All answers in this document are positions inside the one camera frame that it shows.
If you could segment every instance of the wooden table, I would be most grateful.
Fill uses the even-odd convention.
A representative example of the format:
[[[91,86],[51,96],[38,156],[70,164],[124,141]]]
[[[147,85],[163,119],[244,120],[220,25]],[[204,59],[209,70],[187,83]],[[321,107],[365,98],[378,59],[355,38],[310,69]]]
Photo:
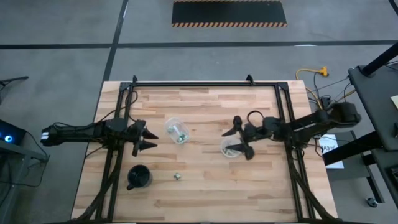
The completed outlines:
[[[96,120],[116,106],[120,82],[105,82]],[[289,81],[296,118],[311,113],[303,81]],[[268,87],[145,87],[135,88],[138,100],[131,115],[147,121],[158,135],[156,148],[131,156],[132,144],[123,155],[114,221],[121,222],[276,222],[297,221],[284,145],[262,140],[251,143],[256,155],[226,158],[220,151],[221,135],[232,127],[234,115],[246,123],[252,110],[278,117],[275,92]],[[284,102],[285,116],[287,108]],[[165,132],[165,122],[180,118],[190,130],[190,140],[176,145]],[[251,116],[260,125],[261,117]],[[98,148],[90,144],[88,152]],[[84,163],[72,217],[78,217],[100,189],[106,150]],[[314,147],[305,149],[310,188],[321,204],[336,217],[323,160]],[[127,172],[145,164],[154,179],[148,188],[127,191]],[[174,174],[182,175],[180,180]],[[301,192],[304,214],[307,214]]]

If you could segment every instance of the caster wheel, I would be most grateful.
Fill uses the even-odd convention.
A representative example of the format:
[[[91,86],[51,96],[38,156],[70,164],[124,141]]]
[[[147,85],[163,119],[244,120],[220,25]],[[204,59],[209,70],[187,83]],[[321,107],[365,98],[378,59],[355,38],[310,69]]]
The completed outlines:
[[[376,208],[378,205],[378,202],[374,198],[368,198],[366,201],[367,201],[368,205],[372,208]]]

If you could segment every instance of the mug handle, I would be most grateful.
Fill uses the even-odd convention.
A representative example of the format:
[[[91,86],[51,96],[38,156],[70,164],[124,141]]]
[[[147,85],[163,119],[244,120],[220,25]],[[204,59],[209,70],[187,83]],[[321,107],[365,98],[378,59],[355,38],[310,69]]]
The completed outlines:
[[[127,186],[127,190],[131,190],[131,189],[133,189],[134,188],[134,186],[132,185],[132,184],[129,184],[128,186]]]

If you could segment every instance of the black metal frame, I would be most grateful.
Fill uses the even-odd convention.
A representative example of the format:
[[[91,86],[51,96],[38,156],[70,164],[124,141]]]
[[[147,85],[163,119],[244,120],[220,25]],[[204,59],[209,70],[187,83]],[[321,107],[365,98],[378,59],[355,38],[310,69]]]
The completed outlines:
[[[285,113],[284,113],[284,108],[282,105],[282,97],[281,97],[281,91],[284,92],[285,94],[285,99],[287,103],[287,110],[289,113],[289,119],[291,121],[294,120],[294,112],[293,112],[293,106],[292,106],[292,101],[290,98],[290,91],[289,91],[289,86],[287,82],[254,82],[253,78],[251,75],[248,75],[246,78],[246,81],[243,82],[138,82],[137,78],[134,76],[133,82],[131,83],[126,83],[122,82],[119,87],[119,95],[118,95],[118,101],[116,103],[116,111],[115,111],[115,118],[120,117],[120,111],[122,109],[122,103],[123,103],[123,96],[124,92],[127,90],[129,93],[127,94],[127,105],[131,103],[132,100],[132,94],[130,94],[134,88],[145,88],[145,87],[162,87],[162,86],[184,86],[184,87],[199,87],[199,86],[255,86],[255,87],[272,87],[275,90],[275,95],[276,95],[276,101],[277,101],[277,107],[279,110],[279,116],[282,122],[285,121]],[[124,120],[126,122],[126,127],[128,123],[128,115],[130,112],[130,108],[127,107],[125,108],[124,112]],[[95,197],[94,201],[91,203],[91,205],[87,208],[87,210],[84,212],[82,216],[80,216],[77,219],[70,220],[68,223],[111,223],[113,220],[113,214],[114,214],[114,206],[116,203],[116,195],[117,195],[117,189],[118,189],[118,181],[119,181],[119,175],[120,175],[120,170],[121,170],[121,163],[122,163],[122,158],[123,158],[123,151],[124,151],[124,143],[125,141],[115,141],[115,143],[111,146],[108,146],[108,153],[106,155],[106,162],[104,166],[104,172],[103,172],[103,179],[101,182],[101,190],[98,193],[98,195]],[[116,163],[114,165],[112,173],[110,173],[111,170],[111,161],[113,158],[113,152],[117,151],[118,154],[116,156]],[[292,147],[290,144],[287,144],[287,141],[285,142],[285,151],[287,154],[287,160],[288,163],[293,163],[293,157],[292,157]],[[305,185],[308,186],[308,179],[307,179],[307,173],[305,170],[305,164],[303,157],[300,152],[297,151],[297,160],[298,160],[298,166],[300,168],[300,175],[302,177],[303,182]],[[293,191],[293,196],[294,196],[294,202],[295,202],[295,211],[297,214],[297,220],[313,220],[314,222],[323,222],[323,220],[317,220],[315,219],[315,212],[313,209],[313,206],[310,202],[309,197],[305,196],[306,202],[307,202],[307,210],[308,210],[308,215],[309,219],[303,217],[303,211],[302,211],[302,206],[301,206],[301,199],[300,199],[300,194],[299,194],[299,188],[297,187],[297,181],[293,177],[293,170],[294,167],[288,166],[289,168],[289,173],[290,173],[290,180],[292,184],[292,191]],[[109,207],[108,207],[108,213],[106,215],[106,218],[102,218],[103,216],[103,205],[104,205],[104,197],[106,192],[109,190],[110,186],[112,185],[112,190],[111,190],[111,195],[110,195],[110,200],[109,200]],[[94,211],[96,210],[95,214],[95,219],[90,220],[92,217]]]

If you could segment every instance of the glowing blue light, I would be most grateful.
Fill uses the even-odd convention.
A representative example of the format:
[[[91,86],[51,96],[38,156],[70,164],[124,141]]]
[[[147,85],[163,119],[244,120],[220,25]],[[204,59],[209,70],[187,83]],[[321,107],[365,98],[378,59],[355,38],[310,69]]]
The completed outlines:
[[[6,136],[6,137],[4,138],[4,140],[5,140],[6,142],[11,142],[11,141],[12,141],[12,136]]]

